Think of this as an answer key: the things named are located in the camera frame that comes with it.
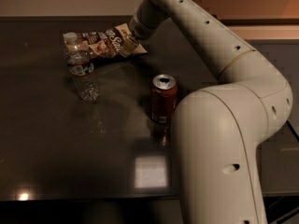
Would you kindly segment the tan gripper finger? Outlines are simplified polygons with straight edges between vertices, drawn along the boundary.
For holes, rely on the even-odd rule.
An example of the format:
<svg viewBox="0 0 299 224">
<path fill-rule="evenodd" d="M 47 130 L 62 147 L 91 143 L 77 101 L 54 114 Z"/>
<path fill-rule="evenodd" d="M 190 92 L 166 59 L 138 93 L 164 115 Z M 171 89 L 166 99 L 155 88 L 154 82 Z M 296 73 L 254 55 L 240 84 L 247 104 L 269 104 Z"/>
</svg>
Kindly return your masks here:
<svg viewBox="0 0 299 224">
<path fill-rule="evenodd" d="M 127 36 L 122 44 L 120 55 L 124 58 L 128 57 L 138 45 L 138 41 L 133 36 Z"/>
</svg>

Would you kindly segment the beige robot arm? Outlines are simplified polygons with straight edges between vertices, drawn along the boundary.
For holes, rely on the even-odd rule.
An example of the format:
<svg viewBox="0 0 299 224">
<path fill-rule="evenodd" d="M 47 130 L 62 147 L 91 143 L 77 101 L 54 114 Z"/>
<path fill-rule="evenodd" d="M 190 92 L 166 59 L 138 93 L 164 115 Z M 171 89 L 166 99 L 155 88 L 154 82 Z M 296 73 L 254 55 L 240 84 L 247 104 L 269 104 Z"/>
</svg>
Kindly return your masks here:
<svg viewBox="0 0 299 224">
<path fill-rule="evenodd" d="M 150 38 L 171 19 L 218 85 L 178 104 L 173 159 L 185 224 L 267 224 L 256 148 L 292 111 L 288 80 L 258 50 L 193 0 L 143 0 L 129 27 Z"/>
</svg>

